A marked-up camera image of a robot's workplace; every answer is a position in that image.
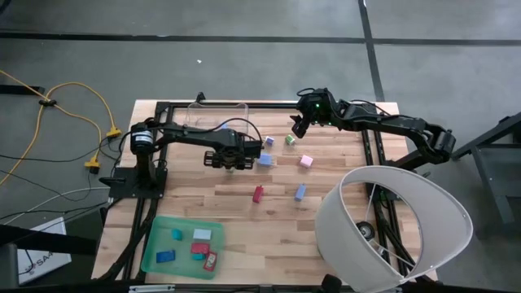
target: transparent bin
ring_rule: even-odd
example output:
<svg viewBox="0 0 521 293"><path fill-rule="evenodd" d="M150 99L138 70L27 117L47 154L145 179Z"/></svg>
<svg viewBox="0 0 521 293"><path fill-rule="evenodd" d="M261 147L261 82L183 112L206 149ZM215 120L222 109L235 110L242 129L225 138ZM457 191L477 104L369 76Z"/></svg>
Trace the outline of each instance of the transparent bin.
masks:
<svg viewBox="0 0 521 293"><path fill-rule="evenodd" d="M191 127L211 129L230 118L243 118L247 120L249 109L247 104L239 103L231 106L212 106L192 103L186 109L184 123ZM247 133L249 124L242 120L226 122L226 128L242 133Z"/></svg>

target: cube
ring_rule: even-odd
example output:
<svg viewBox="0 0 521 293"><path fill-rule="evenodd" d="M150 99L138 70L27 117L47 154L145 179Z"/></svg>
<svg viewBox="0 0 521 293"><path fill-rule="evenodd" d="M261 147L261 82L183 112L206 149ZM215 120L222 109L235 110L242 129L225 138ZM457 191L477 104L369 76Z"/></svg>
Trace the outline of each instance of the cube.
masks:
<svg viewBox="0 0 521 293"><path fill-rule="evenodd" d="M299 189L296 190L295 201L302 201L302 199L304 198L304 193L305 192L306 192L306 185L305 184L300 184L299 185Z"/></svg>
<svg viewBox="0 0 521 293"><path fill-rule="evenodd" d="M206 229L194 229L194 239L210 240L212 238L212 231Z"/></svg>
<svg viewBox="0 0 521 293"><path fill-rule="evenodd" d="M176 251L161 251L155 254L155 262L160 264L167 261L176 260Z"/></svg>
<svg viewBox="0 0 521 293"><path fill-rule="evenodd" d="M309 168L311 167L311 163L313 162L312 157L308 157L306 155L302 155L302 159L300 160L300 166Z"/></svg>
<svg viewBox="0 0 521 293"><path fill-rule="evenodd" d="M177 241L182 240L182 231L179 229L172 230L172 238L176 239Z"/></svg>
<svg viewBox="0 0 521 293"><path fill-rule="evenodd" d="M288 146L293 146L295 144L295 139L290 134L288 134L286 136L286 143Z"/></svg>
<svg viewBox="0 0 521 293"><path fill-rule="evenodd" d="M208 244L208 243L192 243L192 247L190 249L191 253L208 254L209 251L210 251L210 244Z"/></svg>
<svg viewBox="0 0 521 293"><path fill-rule="evenodd" d="M195 253L192 255L192 260L204 260L206 258L206 255L203 253Z"/></svg>
<svg viewBox="0 0 521 293"><path fill-rule="evenodd" d="M271 138L271 137L266 137L266 143L268 144L268 146L272 146L274 144L274 139Z"/></svg>
<svg viewBox="0 0 521 293"><path fill-rule="evenodd" d="M262 188L262 186L258 186L255 189L255 193L253 193L253 202L261 203L262 195L264 195L264 188Z"/></svg>
<svg viewBox="0 0 521 293"><path fill-rule="evenodd" d="M271 166L271 155L270 154L260 154L260 158L257 160L257 163L260 166L265 166L265 167Z"/></svg>

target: wooden tabletop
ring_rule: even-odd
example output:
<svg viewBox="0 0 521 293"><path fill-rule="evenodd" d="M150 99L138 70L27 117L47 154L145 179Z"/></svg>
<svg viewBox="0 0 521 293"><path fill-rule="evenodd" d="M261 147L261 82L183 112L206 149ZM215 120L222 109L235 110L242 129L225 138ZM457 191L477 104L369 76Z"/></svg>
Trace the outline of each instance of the wooden tabletop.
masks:
<svg viewBox="0 0 521 293"><path fill-rule="evenodd" d="M136 101L130 124L154 116L156 102ZM396 103L378 105L391 114L398 113ZM255 164L253 170L228 173L223 168L203 166L204 151L208 148L181 143L169 145L169 175L157 214L222 223L225 250L219 255L220 264L213 280L148 273L147 282L319 285L324 274L335 274L318 253L313 219L322 198L342 176L366 165L362 138L360 133L311 126L304 138L288 146L284 138L291 133L293 125L289 115L295 114L296 110L288 109L249 111L248 119L261 135L275 139L272 147L264 149L273 157L274 165L269 168ZM185 119L186 109L176 109L174 121L184 123ZM251 127L248 133L256 137ZM382 133L382 137L388 160L397 160L408 153L403 137L387 133ZM313 158L311 168L299 166L302 155ZM135 158L127 140L121 166L134 165ZM300 183L306 184L307 189L304 199L296 202L293 197ZM265 195L257 204L252 202L252 196L259 185L264 187ZM363 221L368 204L365 187L362 184L346 186L344 200L355 221ZM128 243L135 206L135 199L123 199L108 213L93 278L105 273ZM402 202L396 202L396 213L403 244L417 259L420 237L416 218ZM368 221L376 226L372 209ZM136 250L132 276L138 271L141 251L142 243Z"/></svg>

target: white box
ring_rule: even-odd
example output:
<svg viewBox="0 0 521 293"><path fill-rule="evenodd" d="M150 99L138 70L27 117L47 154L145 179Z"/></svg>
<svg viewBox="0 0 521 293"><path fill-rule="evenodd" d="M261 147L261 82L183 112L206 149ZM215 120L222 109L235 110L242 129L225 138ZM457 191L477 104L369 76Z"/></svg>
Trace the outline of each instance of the white box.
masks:
<svg viewBox="0 0 521 293"><path fill-rule="evenodd" d="M212 238L212 231L206 229L194 229L194 239L210 240Z"/></svg>

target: green plastic tray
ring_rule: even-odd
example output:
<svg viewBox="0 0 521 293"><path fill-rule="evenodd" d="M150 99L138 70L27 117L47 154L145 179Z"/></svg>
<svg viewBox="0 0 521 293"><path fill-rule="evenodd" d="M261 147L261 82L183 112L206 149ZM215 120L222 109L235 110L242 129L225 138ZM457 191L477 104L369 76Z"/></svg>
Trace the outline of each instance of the green plastic tray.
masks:
<svg viewBox="0 0 521 293"><path fill-rule="evenodd" d="M172 237L172 230L182 231L182 241ZM208 241L194 240L194 229L212 231ZM217 253L217 264L213 272L203 269L206 260L192 260L190 253L192 243L210 243L210 251ZM225 245L224 229L220 223L187 220L170 216L157 216L152 223L147 249L141 262L141 269L147 273L168 273L179 276L212 279L221 263L221 251ZM176 251L176 260L156 263L155 254L161 251Z"/></svg>

